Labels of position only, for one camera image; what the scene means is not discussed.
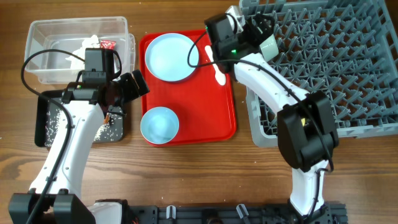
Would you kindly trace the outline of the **black tray bin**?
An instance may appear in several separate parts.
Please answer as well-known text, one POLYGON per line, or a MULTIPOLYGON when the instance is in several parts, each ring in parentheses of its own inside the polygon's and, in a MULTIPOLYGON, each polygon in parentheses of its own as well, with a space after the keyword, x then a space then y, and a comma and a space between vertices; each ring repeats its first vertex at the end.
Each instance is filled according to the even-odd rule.
POLYGON ((38 98, 37 102, 37 116, 36 116, 36 125, 35 125, 35 144, 38 141, 38 138, 40 138, 42 135, 39 134, 39 131, 37 130, 38 128, 43 128, 44 126, 44 113, 45 113, 45 107, 49 105, 48 101, 45 101, 42 98, 38 98))

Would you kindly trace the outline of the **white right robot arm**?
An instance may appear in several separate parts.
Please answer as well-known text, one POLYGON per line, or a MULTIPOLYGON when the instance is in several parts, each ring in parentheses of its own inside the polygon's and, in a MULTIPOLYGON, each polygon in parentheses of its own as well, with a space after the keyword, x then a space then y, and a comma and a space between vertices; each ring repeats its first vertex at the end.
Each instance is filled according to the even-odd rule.
POLYGON ((322 91, 313 93, 294 85, 269 65, 277 47, 274 19, 256 15, 250 21, 233 12, 206 20, 213 58, 230 74, 265 101, 277 118, 277 145, 292 168, 290 209, 302 223, 325 211, 323 178, 333 172, 333 150, 339 144, 331 104, 322 91))

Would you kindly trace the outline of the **white tissue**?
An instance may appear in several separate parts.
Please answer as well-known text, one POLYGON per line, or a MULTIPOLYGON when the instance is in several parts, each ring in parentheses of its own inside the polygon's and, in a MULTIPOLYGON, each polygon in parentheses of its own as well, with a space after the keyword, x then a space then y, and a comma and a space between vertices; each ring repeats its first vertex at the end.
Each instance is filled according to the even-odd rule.
MULTIPOLYGON (((99 48, 100 41, 97 35, 92 35, 89 38, 84 38, 81 40, 69 40, 67 42, 67 50, 71 52, 73 55, 76 55, 82 59, 85 59, 85 50, 87 48, 99 48)), ((66 58, 67 61, 70 62, 70 69, 84 69, 85 64, 80 59, 77 59, 74 56, 69 56, 66 58)))

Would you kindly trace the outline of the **grey dishwasher rack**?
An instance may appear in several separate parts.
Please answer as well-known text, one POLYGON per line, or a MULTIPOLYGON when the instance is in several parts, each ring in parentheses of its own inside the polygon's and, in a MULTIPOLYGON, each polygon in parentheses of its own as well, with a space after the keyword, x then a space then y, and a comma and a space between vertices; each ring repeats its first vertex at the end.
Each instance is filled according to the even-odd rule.
POLYGON ((246 19, 275 19, 270 65, 331 101, 339 137, 397 133, 397 34, 384 1, 241 1, 246 19))

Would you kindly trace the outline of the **light blue plate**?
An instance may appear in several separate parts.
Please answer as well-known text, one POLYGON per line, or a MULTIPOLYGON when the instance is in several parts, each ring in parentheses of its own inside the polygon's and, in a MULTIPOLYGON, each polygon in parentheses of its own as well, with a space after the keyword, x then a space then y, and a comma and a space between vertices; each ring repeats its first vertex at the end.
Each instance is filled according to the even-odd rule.
POLYGON ((147 47, 145 64, 148 70, 165 82, 179 82, 189 77, 199 63, 199 51, 193 41, 178 33, 156 37, 147 47))

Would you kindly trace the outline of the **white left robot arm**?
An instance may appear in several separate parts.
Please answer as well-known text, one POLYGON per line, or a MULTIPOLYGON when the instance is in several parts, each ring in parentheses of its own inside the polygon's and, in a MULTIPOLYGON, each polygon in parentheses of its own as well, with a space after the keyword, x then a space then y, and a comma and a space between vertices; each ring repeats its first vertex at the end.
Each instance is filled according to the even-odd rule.
POLYGON ((13 223, 135 223, 127 200, 98 200, 86 206, 80 199, 88 154, 110 107, 122 106, 149 92, 140 70, 114 81, 104 72, 82 71, 60 102, 38 96, 63 111, 48 157, 29 191, 9 202, 13 223))

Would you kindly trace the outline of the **red serving tray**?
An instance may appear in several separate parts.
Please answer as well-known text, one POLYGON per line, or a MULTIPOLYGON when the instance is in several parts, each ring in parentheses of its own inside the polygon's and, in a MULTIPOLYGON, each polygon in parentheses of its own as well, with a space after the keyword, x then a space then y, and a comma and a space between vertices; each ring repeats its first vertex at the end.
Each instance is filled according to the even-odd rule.
POLYGON ((162 33, 145 35, 139 44, 142 76, 150 92, 141 98, 142 113, 163 106, 178 116, 177 135, 163 147, 203 142, 223 141, 236 132, 233 91, 229 75, 226 84, 215 79, 213 66, 198 68, 187 79, 176 84, 159 80, 148 70, 145 52, 149 44, 162 33))

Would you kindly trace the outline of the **light blue bowl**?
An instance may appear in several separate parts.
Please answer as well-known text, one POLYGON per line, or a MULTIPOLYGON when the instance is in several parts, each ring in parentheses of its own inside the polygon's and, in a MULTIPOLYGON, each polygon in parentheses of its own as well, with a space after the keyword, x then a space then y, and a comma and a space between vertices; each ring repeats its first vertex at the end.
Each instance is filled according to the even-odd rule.
POLYGON ((145 112, 140 123, 141 134, 152 144, 166 144, 175 138, 180 122, 170 108, 158 106, 145 112))

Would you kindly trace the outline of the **white rice grains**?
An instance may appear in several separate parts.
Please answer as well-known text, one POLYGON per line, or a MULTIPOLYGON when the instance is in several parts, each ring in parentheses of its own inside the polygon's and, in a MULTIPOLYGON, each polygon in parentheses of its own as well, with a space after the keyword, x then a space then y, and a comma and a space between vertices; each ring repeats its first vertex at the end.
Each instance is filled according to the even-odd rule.
MULTIPOLYGON (((94 142, 116 142, 124 137, 124 111, 122 108, 112 108, 111 113, 107 114, 108 121, 97 131, 94 142)), ((59 124, 62 120, 63 111, 54 104, 45 107, 44 126, 38 128, 39 134, 36 145, 39 147, 50 147, 55 139, 59 124)))

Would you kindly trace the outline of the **red snack wrapper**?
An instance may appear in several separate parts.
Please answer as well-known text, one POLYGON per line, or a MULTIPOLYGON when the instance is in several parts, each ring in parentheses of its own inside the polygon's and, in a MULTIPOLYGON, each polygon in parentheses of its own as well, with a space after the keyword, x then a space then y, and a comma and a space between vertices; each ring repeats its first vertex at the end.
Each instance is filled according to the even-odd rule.
POLYGON ((116 41, 113 40, 100 40, 99 47, 101 49, 110 49, 114 50, 116 46, 116 41))

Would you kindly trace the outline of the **white plastic spoon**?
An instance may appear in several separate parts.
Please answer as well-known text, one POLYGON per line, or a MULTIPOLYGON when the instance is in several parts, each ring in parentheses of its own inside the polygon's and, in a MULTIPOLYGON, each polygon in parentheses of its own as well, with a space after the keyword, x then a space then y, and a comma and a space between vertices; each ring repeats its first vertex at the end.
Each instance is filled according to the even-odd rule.
MULTIPOLYGON (((214 62, 214 58, 213 58, 213 52, 212 49, 209 45, 205 46, 205 52, 208 56, 208 58, 210 59, 210 62, 214 62)), ((226 76, 224 73, 222 73, 217 64, 213 64, 213 68, 215 69, 215 79, 218 82, 219 85, 224 86, 226 84, 226 76)))

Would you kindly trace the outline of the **orange carrot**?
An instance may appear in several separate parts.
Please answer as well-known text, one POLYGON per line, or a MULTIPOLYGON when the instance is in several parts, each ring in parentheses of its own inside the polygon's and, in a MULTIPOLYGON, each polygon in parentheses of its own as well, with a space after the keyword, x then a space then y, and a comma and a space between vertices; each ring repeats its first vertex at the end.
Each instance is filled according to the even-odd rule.
POLYGON ((108 124, 108 123, 109 123, 109 114, 107 114, 104 119, 104 124, 108 124))

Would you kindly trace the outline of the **mint green bowl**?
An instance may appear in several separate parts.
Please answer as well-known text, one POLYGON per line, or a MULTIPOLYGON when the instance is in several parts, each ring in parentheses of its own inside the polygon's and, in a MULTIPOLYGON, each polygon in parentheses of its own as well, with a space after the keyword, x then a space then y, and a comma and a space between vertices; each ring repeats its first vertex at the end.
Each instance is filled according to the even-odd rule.
POLYGON ((274 35, 270 35, 265 41, 263 41, 259 45, 259 48, 266 62, 272 60, 279 54, 279 49, 274 35))

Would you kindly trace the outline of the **clear plastic bin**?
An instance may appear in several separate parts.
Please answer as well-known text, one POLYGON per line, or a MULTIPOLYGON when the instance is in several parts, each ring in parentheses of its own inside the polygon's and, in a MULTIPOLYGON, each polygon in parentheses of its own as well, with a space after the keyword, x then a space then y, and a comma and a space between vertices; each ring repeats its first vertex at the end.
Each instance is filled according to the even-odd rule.
MULTIPOLYGON (((25 58, 48 49, 69 52, 69 40, 81 40, 92 35, 97 35, 99 41, 116 41, 115 51, 121 58, 123 73, 134 70, 135 39, 128 32, 126 18, 121 16, 34 21, 27 36, 25 58)), ((70 69, 70 62, 66 60, 69 56, 59 52, 40 54, 27 64, 25 70, 36 75, 43 84, 73 82, 83 69, 70 69)))

